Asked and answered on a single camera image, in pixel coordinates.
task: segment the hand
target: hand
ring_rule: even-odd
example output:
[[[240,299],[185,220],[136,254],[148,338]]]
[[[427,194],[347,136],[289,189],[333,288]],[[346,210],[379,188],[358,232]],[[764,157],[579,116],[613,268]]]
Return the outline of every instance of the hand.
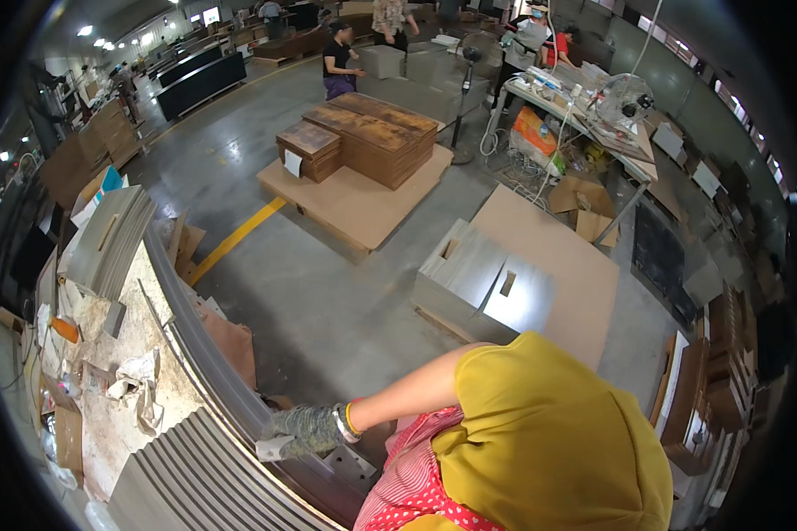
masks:
[[[270,421],[260,433],[260,440],[265,441],[283,435],[292,435],[295,439],[287,442],[280,449],[283,459],[297,459],[313,452],[326,452],[335,449],[345,442],[333,416],[333,407],[325,405],[298,405],[287,411],[279,411],[272,415]],[[345,407],[340,411],[344,416]]]

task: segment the yellow shirt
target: yellow shirt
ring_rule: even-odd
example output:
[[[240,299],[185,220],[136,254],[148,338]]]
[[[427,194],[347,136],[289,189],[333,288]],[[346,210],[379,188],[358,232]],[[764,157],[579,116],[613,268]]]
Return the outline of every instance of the yellow shirt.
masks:
[[[630,393],[545,337],[482,346],[455,369],[465,418],[432,440],[446,494],[505,529],[667,530],[669,464]],[[437,515],[407,531],[456,531]]]

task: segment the gray apron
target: gray apron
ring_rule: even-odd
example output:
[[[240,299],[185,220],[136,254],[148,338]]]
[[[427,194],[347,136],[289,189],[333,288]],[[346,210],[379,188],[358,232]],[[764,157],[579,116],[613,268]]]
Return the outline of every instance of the gray apron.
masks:
[[[529,69],[530,66],[534,65],[534,52],[530,52],[526,48],[540,50],[546,38],[550,35],[552,35],[552,30],[549,29],[549,26],[530,21],[526,27],[517,31],[515,37],[508,45],[508,49],[505,52],[505,62],[520,70]]]

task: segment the purple pants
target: purple pants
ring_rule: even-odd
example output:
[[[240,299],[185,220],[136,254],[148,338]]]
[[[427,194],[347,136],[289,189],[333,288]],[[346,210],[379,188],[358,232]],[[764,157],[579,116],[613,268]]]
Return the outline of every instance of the purple pants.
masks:
[[[346,92],[357,91],[357,77],[351,74],[339,74],[337,76],[324,77],[322,82],[328,91],[326,100],[333,100],[335,97]]]

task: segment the silver bracelet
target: silver bracelet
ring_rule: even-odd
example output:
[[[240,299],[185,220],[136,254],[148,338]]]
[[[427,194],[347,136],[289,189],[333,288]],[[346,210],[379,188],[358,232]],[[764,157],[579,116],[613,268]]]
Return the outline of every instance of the silver bracelet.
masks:
[[[340,409],[343,407],[345,406],[340,405],[333,411],[334,419],[337,421],[337,428],[339,428],[342,438],[345,439],[347,443],[356,443],[357,441],[360,441],[360,435],[354,435],[354,433],[346,427],[345,422],[342,421],[342,417],[340,417]]]

